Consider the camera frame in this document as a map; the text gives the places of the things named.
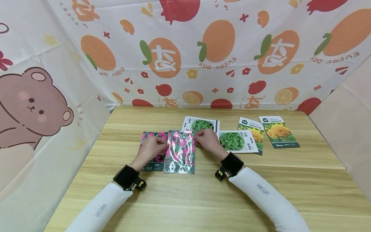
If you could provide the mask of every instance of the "wood grain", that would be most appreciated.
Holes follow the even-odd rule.
[[[136,156],[143,131],[180,130],[185,116],[217,119],[236,130],[239,117],[279,115],[301,148],[274,149],[264,135],[263,156],[240,154],[245,165],[281,192],[311,231],[369,231],[371,205],[310,119],[299,111],[117,107],[45,231],[64,231],[89,201]],[[274,231],[263,212],[228,181],[219,182],[214,157],[196,148],[195,174],[142,172],[148,186],[117,211],[105,231]]]

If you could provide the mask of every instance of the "seed packet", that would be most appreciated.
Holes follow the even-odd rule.
[[[227,152],[256,153],[259,151],[250,130],[220,131],[218,138]]]
[[[193,131],[193,135],[202,129],[212,129],[214,132],[219,132],[220,121],[205,118],[196,118],[187,116],[184,118],[182,131]]]
[[[253,134],[257,149],[259,152],[256,154],[262,156],[263,155],[263,137],[264,137],[264,127],[263,124],[260,122],[240,117],[240,121],[238,123],[239,130],[250,130]]]
[[[191,131],[169,131],[165,173],[194,174],[194,140]]]
[[[167,140],[168,133],[167,132],[143,132],[142,141],[139,146],[139,151],[143,145],[144,139],[157,136],[159,138]],[[153,160],[149,161],[146,166],[142,169],[142,171],[162,171],[164,169],[164,162],[165,162],[165,152],[160,152]]]
[[[273,148],[300,147],[298,141],[280,116],[260,116]]]

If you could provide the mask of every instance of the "white sleeve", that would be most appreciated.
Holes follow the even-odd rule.
[[[109,183],[73,220],[66,232],[101,232],[110,218],[133,195],[119,186]]]
[[[295,207],[250,168],[245,167],[229,181],[246,193],[269,217],[277,232],[310,231]]]

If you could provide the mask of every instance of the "bear ear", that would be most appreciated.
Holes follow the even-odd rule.
[[[47,83],[53,84],[53,80],[49,73],[45,69],[40,67],[32,67],[27,69],[24,72],[23,76],[30,77],[36,81],[45,81]]]
[[[73,111],[71,108],[67,107],[67,110],[63,113],[63,120],[65,124],[63,126],[68,126],[73,121]]]

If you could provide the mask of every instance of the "black wrist strap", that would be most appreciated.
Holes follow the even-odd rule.
[[[147,183],[139,178],[139,172],[127,165],[119,170],[113,180],[120,185],[124,191],[134,191],[135,188],[142,191],[142,189],[147,186]]]
[[[232,152],[230,152],[227,155],[227,157],[220,163],[221,167],[215,173],[215,176],[219,180],[223,180],[225,176],[229,178],[237,175],[237,173],[241,170],[243,166],[243,161],[240,159],[240,157],[236,156]]]

